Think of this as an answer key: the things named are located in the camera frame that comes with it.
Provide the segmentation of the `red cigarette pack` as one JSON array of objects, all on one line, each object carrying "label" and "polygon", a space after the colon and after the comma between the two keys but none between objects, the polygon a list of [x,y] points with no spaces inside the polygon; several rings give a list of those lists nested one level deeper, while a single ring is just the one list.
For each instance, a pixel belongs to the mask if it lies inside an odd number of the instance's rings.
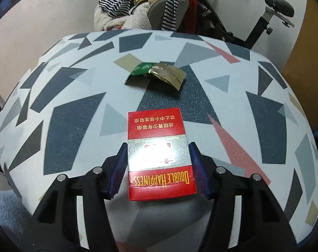
[{"label": "red cigarette pack", "polygon": [[128,186],[131,201],[196,194],[197,185],[179,108],[128,114]]}]

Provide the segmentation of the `geometric patterned table cover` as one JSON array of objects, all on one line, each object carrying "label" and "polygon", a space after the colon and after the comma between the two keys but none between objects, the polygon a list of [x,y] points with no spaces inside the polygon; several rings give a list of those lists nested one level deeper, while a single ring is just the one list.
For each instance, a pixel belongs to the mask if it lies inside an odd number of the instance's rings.
[{"label": "geometric patterned table cover", "polygon": [[208,37],[66,36],[0,111],[22,251],[297,251],[318,218],[318,152],[288,82]]}]

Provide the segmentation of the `green candy wrapper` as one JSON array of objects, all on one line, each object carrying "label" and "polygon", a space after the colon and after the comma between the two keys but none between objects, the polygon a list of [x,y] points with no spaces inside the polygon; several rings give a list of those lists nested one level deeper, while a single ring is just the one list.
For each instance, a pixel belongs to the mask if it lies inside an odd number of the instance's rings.
[{"label": "green candy wrapper", "polygon": [[135,77],[145,77],[149,73],[152,66],[154,65],[155,63],[150,63],[150,62],[140,63],[139,65],[134,67],[134,69],[131,71],[130,75],[125,81],[125,84],[128,84]]}]

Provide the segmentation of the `gold foil wrapper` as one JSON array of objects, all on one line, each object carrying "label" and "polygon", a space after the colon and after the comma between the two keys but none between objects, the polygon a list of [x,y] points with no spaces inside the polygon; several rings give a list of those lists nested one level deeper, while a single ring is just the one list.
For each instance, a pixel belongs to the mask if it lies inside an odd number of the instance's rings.
[{"label": "gold foil wrapper", "polygon": [[171,85],[177,91],[180,90],[182,83],[186,78],[186,73],[175,66],[165,63],[155,63],[148,70],[148,74],[154,75],[161,81]]}]

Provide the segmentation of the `black exercise bike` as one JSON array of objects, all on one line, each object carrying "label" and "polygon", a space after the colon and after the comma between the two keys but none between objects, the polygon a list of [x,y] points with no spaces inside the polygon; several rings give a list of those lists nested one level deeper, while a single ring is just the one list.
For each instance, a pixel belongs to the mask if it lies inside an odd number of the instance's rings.
[{"label": "black exercise bike", "polygon": [[262,35],[273,32],[271,21],[278,19],[294,28],[294,7],[286,0],[197,0],[195,32],[252,49]]}]

